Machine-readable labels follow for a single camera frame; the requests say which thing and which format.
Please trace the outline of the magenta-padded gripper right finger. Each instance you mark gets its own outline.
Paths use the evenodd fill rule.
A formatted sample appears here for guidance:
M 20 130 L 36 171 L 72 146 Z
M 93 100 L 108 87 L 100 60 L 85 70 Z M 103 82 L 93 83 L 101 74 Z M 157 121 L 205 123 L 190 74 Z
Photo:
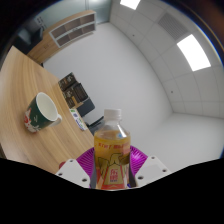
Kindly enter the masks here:
M 136 147 L 131 147 L 129 188 L 143 187 L 170 173 L 171 171 L 156 156 L 147 156 Z

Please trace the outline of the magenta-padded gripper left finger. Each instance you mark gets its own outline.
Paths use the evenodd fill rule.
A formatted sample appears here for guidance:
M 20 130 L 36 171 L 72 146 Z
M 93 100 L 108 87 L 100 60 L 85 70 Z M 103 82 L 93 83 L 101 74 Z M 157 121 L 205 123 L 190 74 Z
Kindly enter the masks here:
M 83 188 L 94 189 L 96 186 L 94 149 L 87 150 L 77 159 L 68 159 L 62 162 L 56 176 Z

